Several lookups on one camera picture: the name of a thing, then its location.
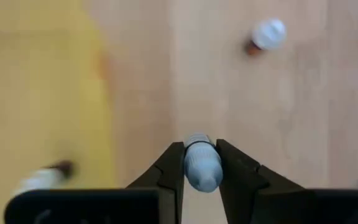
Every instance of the wood grain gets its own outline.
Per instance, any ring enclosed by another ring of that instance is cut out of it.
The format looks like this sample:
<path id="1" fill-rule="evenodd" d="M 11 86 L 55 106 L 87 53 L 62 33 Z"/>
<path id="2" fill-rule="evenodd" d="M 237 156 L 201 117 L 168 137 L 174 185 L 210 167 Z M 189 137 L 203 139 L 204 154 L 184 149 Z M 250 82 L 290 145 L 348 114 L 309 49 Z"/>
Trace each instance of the wood grain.
<path id="1" fill-rule="evenodd" d="M 78 5 L 0 1 L 0 223 L 20 181 L 60 159 L 78 164 L 67 187 L 114 185 L 100 40 Z"/>
<path id="2" fill-rule="evenodd" d="M 306 187 L 358 182 L 358 1 L 93 1 L 114 67 L 122 185 L 194 131 L 226 138 Z M 247 57 L 259 21 L 288 40 Z M 183 221 L 222 223 L 186 186 Z"/>

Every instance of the black plastic part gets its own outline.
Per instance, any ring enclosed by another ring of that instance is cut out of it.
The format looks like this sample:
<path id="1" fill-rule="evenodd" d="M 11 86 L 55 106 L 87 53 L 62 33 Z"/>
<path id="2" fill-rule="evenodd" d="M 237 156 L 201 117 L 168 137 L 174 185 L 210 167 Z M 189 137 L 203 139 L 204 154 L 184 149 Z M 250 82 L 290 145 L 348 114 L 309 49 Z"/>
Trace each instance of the black plastic part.
<path id="1" fill-rule="evenodd" d="M 172 204 L 170 200 L 174 199 L 174 206 L 170 210 L 175 214 L 175 221 L 164 222 L 164 224 L 181 223 L 185 154 L 186 149 L 183 142 L 172 143 L 146 172 L 127 187 L 155 187 L 164 192 L 172 192 L 174 198 L 163 197 L 163 200 L 165 205 L 168 205 Z"/>
<path id="2" fill-rule="evenodd" d="M 265 166 L 258 170 L 270 186 L 255 195 L 252 223 L 314 223 L 316 196 Z"/>
<path id="3" fill-rule="evenodd" d="M 321 224 L 358 224 L 358 190 L 314 189 L 318 205 L 316 220 Z"/>
<path id="4" fill-rule="evenodd" d="M 223 139 L 216 141 L 222 160 L 223 180 L 219 186 L 228 224 L 250 223 L 255 193 L 269 186 L 257 173 L 260 164 Z"/>
<path id="5" fill-rule="evenodd" d="M 158 189 L 34 190 L 12 199 L 6 224 L 160 223 Z"/>
<path id="6" fill-rule="evenodd" d="M 304 189 L 225 140 L 216 150 L 228 224 L 358 224 L 358 190 Z"/>

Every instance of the light blue cap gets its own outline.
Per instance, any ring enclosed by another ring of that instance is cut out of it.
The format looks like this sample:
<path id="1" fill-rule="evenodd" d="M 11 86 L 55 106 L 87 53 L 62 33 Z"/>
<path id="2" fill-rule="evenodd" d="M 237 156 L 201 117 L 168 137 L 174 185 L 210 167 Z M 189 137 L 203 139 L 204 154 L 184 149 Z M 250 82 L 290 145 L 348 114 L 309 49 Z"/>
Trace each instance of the light blue cap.
<path id="1" fill-rule="evenodd" d="M 185 174 L 191 186 L 201 192 L 213 192 L 222 182 L 221 158 L 207 135 L 196 133 L 185 142 Z"/>

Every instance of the blurry yellow object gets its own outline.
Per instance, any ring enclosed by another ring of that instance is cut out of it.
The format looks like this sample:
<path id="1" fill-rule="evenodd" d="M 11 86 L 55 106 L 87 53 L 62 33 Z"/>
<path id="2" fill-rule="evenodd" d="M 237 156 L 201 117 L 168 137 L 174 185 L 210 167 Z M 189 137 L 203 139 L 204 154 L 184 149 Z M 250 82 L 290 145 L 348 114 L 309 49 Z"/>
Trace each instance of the blurry yellow object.
<path id="1" fill-rule="evenodd" d="M 103 46 L 76 0 L 0 0 L 0 223 L 26 175 L 59 159 L 67 187 L 112 187 Z"/>

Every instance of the white bottle cap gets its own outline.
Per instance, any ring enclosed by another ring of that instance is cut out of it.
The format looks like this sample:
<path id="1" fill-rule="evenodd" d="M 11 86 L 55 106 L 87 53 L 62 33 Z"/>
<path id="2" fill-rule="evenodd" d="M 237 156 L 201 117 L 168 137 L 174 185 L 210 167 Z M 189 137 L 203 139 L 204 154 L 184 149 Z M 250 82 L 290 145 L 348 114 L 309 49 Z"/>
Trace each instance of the white bottle cap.
<path id="1" fill-rule="evenodd" d="M 21 182 L 21 187 L 14 192 L 14 195 L 30 190 L 54 189 L 65 179 L 58 169 L 41 169 Z"/>
<path id="2" fill-rule="evenodd" d="M 185 174 L 191 186 L 213 192 L 222 182 L 221 158 L 205 134 L 194 134 L 186 141 Z"/>
<path id="3" fill-rule="evenodd" d="M 252 41 L 261 49 L 272 50 L 279 47 L 286 36 L 287 30 L 284 23 L 279 19 L 271 19 L 262 22 L 254 29 Z"/>

